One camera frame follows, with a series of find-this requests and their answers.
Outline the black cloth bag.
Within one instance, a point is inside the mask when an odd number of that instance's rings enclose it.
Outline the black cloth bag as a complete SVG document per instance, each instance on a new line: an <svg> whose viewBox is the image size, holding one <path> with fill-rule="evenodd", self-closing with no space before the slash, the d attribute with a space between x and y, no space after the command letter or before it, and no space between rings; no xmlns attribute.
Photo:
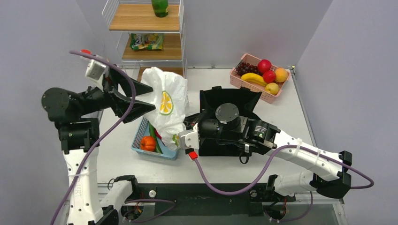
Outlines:
<svg viewBox="0 0 398 225"><path fill-rule="evenodd" d="M243 157L243 140L249 120L259 120L253 111L260 93L247 88L224 89L220 86L202 90L200 109L207 119L218 120L216 138L199 138L201 157Z"/></svg>

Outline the white plastic grocery bag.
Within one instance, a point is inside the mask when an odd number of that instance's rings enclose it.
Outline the white plastic grocery bag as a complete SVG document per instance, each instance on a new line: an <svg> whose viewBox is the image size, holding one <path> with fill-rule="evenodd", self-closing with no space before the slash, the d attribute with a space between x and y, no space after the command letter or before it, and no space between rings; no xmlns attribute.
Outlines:
<svg viewBox="0 0 398 225"><path fill-rule="evenodd" d="M188 81L177 73L151 67L143 71L141 83L153 91L137 96L136 100L155 106L144 118L157 130L167 148L180 149L178 134L186 130L184 119L189 108Z"/></svg>

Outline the small orange pumpkin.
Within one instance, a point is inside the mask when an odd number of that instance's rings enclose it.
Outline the small orange pumpkin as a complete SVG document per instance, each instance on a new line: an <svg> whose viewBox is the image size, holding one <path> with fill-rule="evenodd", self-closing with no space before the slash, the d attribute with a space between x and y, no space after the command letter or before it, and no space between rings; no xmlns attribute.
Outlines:
<svg viewBox="0 0 398 225"><path fill-rule="evenodd" d="M155 141L151 136L143 136L139 147L144 151L155 152Z"/></svg>

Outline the colourful snack bag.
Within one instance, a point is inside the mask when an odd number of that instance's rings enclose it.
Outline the colourful snack bag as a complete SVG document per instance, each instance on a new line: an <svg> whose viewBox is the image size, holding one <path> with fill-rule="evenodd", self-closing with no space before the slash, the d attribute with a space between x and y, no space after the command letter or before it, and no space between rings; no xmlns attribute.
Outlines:
<svg viewBox="0 0 398 225"><path fill-rule="evenodd" d="M139 50L162 50L164 42L163 33L134 34L130 35L130 48Z"/></svg>

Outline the red apple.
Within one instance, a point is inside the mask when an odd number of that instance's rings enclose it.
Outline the red apple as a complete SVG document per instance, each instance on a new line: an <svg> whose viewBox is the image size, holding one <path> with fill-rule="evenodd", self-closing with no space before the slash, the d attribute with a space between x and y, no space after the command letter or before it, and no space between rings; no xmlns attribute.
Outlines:
<svg viewBox="0 0 398 225"><path fill-rule="evenodd" d="M273 70L269 70L263 73L262 78L265 83L273 83L276 79L276 74Z"/></svg>
<svg viewBox="0 0 398 225"><path fill-rule="evenodd" d="M258 69L258 71L259 71L261 74L263 74L263 73L269 71L269 70L271 69L271 67L272 67L272 63L271 63L269 60L267 60L267 59L261 60L261 61L258 63L258 65L257 65L257 69Z"/></svg>

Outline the orange fruit with leaf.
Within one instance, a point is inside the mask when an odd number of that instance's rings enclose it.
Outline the orange fruit with leaf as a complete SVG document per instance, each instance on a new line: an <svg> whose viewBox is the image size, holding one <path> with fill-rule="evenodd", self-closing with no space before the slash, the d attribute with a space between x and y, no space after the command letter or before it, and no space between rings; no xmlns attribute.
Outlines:
<svg viewBox="0 0 398 225"><path fill-rule="evenodd" d="M285 70L284 68L282 68L282 67L278 67L276 70L275 70L275 75L276 75L276 77L275 77L275 82L276 83L283 83L283 82L285 82L286 80L287 80L287 78L288 78L288 76L289 76L289 73L288 73L288 71L287 70Z"/></svg>

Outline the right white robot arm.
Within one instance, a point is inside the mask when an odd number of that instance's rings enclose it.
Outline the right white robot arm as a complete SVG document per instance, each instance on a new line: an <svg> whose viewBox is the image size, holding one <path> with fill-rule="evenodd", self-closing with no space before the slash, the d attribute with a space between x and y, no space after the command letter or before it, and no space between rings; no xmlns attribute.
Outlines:
<svg viewBox="0 0 398 225"><path fill-rule="evenodd" d="M219 146L236 147L240 157L249 158L258 153L303 167L299 173L269 177L265 194L271 201L301 192L317 192L341 199L352 188L348 173L351 153L321 150L272 124L241 116L238 107L231 103L220 105L214 112L214 119L205 119L205 114L200 113L192 129L179 133L178 137L181 148L192 160L197 160L197 150L204 141L211 139Z"/></svg>

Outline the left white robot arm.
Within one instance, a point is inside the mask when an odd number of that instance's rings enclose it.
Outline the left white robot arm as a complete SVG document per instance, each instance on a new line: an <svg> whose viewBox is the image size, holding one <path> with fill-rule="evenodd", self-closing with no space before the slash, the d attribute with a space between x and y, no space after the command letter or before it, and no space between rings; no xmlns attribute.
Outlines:
<svg viewBox="0 0 398 225"><path fill-rule="evenodd" d="M100 139L99 120L89 114L112 109L123 123L134 121L155 109L135 96L153 89L129 78L117 66L90 65L85 76L94 87L75 93L61 88L50 88L42 96L41 104L48 118L58 130L61 150L67 164L69 213L64 221L68 225L116 225L125 200L139 198L140 188L133 175L115 179L113 187L103 200L97 186L97 156Z"/></svg>

